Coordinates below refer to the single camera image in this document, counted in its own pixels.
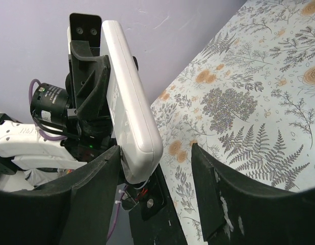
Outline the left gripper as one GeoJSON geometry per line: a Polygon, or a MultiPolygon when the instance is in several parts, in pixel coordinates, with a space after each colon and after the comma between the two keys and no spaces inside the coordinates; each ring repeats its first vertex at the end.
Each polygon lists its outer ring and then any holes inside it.
{"type": "Polygon", "coordinates": [[[67,131],[75,138],[64,146],[78,161],[90,162],[116,145],[107,103],[111,65],[108,55],[94,56],[87,41],[71,41],[70,51],[65,88],[75,117],[67,131]]]}

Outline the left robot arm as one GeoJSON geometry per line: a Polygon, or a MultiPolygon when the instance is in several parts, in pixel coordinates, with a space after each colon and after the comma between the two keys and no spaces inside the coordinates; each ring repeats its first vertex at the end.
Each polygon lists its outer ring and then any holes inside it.
{"type": "Polygon", "coordinates": [[[87,41],[72,41],[65,87],[33,79],[31,124],[0,114],[0,174],[77,169],[116,144],[108,108],[111,63],[87,41]]]}

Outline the grey white remote control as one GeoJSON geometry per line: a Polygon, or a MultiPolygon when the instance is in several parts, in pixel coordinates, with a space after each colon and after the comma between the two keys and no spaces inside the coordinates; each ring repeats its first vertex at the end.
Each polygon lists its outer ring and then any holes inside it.
{"type": "Polygon", "coordinates": [[[125,179],[139,184],[147,181],[159,164],[162,138],[119,22],[103,21],[100,49],[111,66],[107,102],[125,179]]]}

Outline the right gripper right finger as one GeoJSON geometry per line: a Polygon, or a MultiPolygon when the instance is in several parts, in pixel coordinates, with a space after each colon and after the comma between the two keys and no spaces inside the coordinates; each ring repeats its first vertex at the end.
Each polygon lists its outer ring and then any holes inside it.
{"type": "Polygon", "coordinates": [[[315,244],[315,188],[294,193],[258,182],[198,144],[191,165],[208,244],[315,244]]]}

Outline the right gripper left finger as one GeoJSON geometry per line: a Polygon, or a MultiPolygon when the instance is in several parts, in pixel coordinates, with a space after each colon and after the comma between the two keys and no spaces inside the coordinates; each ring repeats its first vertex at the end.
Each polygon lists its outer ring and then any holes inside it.
{"type": "Polygon", "coordinates": [[[120,147],[33,190],[0,191],[0,244],[106,244],[120,147]]]}

